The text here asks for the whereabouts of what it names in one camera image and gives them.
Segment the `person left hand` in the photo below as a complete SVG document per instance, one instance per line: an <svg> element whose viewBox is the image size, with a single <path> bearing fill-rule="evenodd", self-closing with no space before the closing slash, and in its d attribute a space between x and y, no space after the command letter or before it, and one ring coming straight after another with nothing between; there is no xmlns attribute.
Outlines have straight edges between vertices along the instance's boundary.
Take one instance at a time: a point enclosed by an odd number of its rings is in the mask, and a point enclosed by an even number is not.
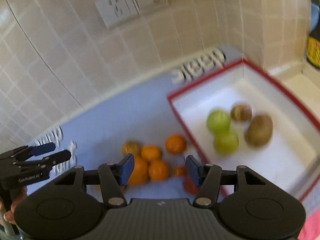
<svg viewBox="0 0 320 240"><path fill-rule="evenodd" d="M6 221L10 224L16 224L14 219L14 212L16 209L16 206L27 197L28 189L26 186L23 186L19 189L19 194L15 198L15 200L12 201L11 208L6 209L6 213L3 215L3 219L1 220L1 226L3 226L3 222Z"/></svg>

